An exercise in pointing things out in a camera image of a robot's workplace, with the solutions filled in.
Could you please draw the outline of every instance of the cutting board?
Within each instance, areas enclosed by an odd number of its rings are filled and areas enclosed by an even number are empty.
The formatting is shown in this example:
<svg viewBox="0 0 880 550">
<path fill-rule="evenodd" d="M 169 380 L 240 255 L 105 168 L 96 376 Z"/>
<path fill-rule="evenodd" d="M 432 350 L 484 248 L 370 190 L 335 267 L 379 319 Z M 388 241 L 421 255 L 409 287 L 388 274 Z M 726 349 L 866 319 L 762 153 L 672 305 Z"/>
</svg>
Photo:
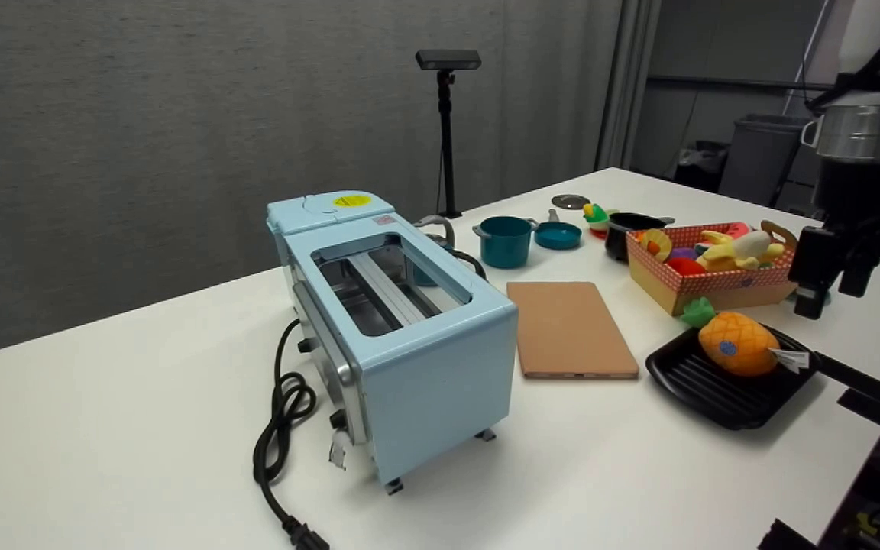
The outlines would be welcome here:
<svg viewBox="0 0 880 550">
<path fill-rule="evenodd" d="M 637 380 L 623 333 L 590 281 L 512 281 L 529 380 Z"/>
</svg>

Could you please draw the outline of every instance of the gray wall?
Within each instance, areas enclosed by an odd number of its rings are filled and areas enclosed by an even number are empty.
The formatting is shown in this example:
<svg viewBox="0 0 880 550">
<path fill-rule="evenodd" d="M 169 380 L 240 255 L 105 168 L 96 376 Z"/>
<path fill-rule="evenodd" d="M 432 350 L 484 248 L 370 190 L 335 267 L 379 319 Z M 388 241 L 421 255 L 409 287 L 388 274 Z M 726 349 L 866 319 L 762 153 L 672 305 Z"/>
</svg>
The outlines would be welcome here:
<svg viewBox="0 0 880 550">
<path fill-rule="evenodd" d="M 819 0 L 666 0 L 652 77 L 793 81 Z M 649 90 L 634 168 L 671 177 L 690 141 L 732 141 L 745 113 L 780 117 L 782 94 Z"/>
<path fill-rule="evenodd" d="M 593 171 L 622 0 L 0 0 L 0 344 L 275 264 L 264 209 L 437 198 L 470 47 L 461 205 Z"/>
</svg>

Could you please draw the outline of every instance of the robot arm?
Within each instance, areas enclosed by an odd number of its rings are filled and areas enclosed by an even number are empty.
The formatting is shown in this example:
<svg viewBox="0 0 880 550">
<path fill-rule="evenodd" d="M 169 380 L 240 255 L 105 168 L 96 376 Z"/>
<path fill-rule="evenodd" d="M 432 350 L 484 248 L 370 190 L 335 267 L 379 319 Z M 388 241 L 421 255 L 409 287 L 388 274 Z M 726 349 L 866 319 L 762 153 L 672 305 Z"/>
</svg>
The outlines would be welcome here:
<svg viewBox="0 0 880 550">
<path fill-rule="evenodd" d="M 838 85 L 810 100 L 819 119 L 805 128 L 822 160 L 815 205 L 826 211 L 826 225 L 801 232 L 793 267 L 795 311 L 807 319 L 822 314 L 838 274 L 840 294 L 866 297 L 880 264 L 880 0 L 856 0 L 840 71 Z"/>
</svg>

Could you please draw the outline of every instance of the black stand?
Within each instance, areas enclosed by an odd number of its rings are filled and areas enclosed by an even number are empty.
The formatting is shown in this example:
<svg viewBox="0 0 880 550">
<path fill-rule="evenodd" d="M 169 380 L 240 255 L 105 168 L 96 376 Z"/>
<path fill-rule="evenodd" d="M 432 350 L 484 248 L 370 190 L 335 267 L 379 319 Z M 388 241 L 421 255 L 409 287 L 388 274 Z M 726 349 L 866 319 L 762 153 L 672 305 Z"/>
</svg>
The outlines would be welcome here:
<svg viewBox="0 0 880 550">
<path fill-rule="evenodd" d="M 453 190 L 453 136 L 451 136 L 451 85 L 455 81 L 453 71 L 437 71 L 437 106 L 439 106 L 439 155 L 443 155 L 443 211 L 439 217 L 459 217 L 455 190 Z"/>
</svg>

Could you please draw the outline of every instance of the power cord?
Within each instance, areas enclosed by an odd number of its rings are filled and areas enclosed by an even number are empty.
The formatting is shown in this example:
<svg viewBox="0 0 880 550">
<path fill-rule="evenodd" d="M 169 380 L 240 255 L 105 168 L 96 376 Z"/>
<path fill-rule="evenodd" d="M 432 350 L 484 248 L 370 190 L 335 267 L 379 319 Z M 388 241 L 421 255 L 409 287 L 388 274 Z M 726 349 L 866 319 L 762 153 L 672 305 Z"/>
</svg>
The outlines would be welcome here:
<svg viewBox="0 0 880 550">
<path fill-rule="evenodd" d="M 314 389 L 299 372 L 280 376 L 284 344 L 293 326 L 299 326 L 299 321 L 292 321 L 284 326 L 279 350 L 275 350 L 275 390 L 270 400 L 270 421 L 260 430 L 256 447 L 253 447 L 253 480 L 270 511 L 275 511 L 275 516 L 280 519 L 296 550 L 327 550 L 327 540 L 317 533 L 313 533 L 307 521 L 292 516 L 272 491 L 272 483 L 280 478 L 289 456 L 292 456 L 292 430 L 302 425 L 307 418 L 313 418 L 317 408 Z"/>
</svg>

